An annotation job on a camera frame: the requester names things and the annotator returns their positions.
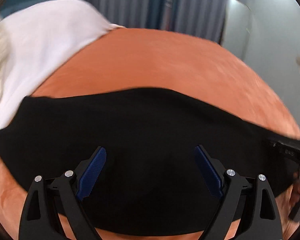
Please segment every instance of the orange surface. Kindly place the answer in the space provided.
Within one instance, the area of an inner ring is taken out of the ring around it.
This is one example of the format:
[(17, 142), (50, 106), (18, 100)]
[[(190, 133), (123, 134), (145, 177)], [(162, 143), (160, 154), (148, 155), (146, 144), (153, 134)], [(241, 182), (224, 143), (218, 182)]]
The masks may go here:
[[(198, 98), (283, 135), (300, 138), (300, 129), (278, 96), (260, 77), (216, 43), (183, 34), (117, 29), (74, 55), (33, 96), (54, 98), (97, 94), (135, 87), (163, 87)], [(277, 197), (284, 236), (297, 225), (287, 222), (291, 188)], [(17, 239), (26, 192), (0, 159), (0, 222)], [(68, 237), (74, 238), (61, 217)], [(232, 237), (237, 221), (227, 237)], [(198, 239), (183, 236), (123, 236), (98, 229), (106, 239)]]

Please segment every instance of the orange bedspread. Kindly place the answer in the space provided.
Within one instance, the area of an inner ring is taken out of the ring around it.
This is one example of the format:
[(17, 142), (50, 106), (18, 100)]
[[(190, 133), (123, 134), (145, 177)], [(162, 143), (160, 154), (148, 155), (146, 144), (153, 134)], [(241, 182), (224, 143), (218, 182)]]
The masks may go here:
[[(278, 96), (260, 77), (219, 45), (183, 34), (117, 29), (74, 55), (33, 96), (54, 98), (97, 94), (135, 87), (163, 87), (198, 98), (277, 133), (300, 139), (300, 129)], [(287, 222), (291, 188), (277, 197), (284, 237), (297, 225)], [(18, 239), (26, 192), (0, 159), (0, 222)], [(61, 217), (68, 237), (74, 238)], [(237, 227), (232, 223), (228, 237)], [(123, 236), (98, 229), (111, 239), (198, 239), (184, 236)]]

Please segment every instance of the black fabric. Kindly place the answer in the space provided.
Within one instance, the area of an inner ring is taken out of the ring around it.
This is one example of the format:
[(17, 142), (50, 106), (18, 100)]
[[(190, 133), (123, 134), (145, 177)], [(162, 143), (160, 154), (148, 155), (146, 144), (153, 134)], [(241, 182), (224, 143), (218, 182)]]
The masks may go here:
[(272, 132), (175, 91), (140, 88), (72, 98), (26, 97), (0, 130), (0, 157), (20, 185), (60, 176), (98, 146), (107, 161), (83, 206), (95, 227), (139, 236), (204, 230), (218, 201), (194, 162), (202, 144), (242, 176), (265, 174), (275, 196), (295, 163), (269, 152)]

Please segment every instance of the bed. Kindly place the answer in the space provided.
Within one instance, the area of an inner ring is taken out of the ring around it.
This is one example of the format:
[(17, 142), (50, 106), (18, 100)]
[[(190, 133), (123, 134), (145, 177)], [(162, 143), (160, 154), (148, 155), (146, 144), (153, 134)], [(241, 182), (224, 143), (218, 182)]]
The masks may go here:
[[(273, 90), (247, 65), (218, 44), (184, 34), (118, 28), (103, 23), (102, 31), (85, 36), (80, 46), (71, 47), (61, 58), (46, 64), (44, 75), (31, 87), (23, 90), (13, 102), (7, 101), (6, 105), (0, 106), (0, 109), (11, 106), (10, 112), (0, 118), (0, 128), (9, 123), (18, 104), (28, 94), (64, 98), (136, 87), (159, 87), (197, 98), (243, 120), (300, 139), (298, 125)], [(23, 56), (28, 56), (27, 53), (31, 53), (29, 46)], [(40, 62), (42, 57), (36, 60), (35, 63)], [(298, 226), (287, 220), (291, 189), (276, 199), (285, 239)], [(18, 239), (26, 194), (0, 158), (0, 223), (13, 239)], [(60, 217), (67, 236), (74, 239), (66, 218)], [(228, 238), (234, 235), (237, 225), (238, 221), (232, 223)], [(137, 237), (97, 230), (103, 239), (197, 239), (201, 234)]]

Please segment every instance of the metal pin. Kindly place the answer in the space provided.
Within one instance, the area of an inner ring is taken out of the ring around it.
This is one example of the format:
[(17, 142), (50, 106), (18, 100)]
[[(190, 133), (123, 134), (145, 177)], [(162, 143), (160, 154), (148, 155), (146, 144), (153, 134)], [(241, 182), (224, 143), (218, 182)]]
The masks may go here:
[(36, 176), (35, 177), (35, 182), (39, 182), (39, 181), (41, 181), (41, 179), (42, 179), (42, 177), (39, 175), (39, 176)]
[(259, 178), (261, 181), (266, 180), (266, 177), (265, 177), (263, 174), (260, 174), (260, 175), (258, 176), (258, 178)]
[(66, 177), (71, 177), (73, 175), (73, 171), (66, 171), (65, 176)]
[(234, 176), (235, 171), (234, 170), (227, 170), (227, 174), (230, 175), (230, 176)]

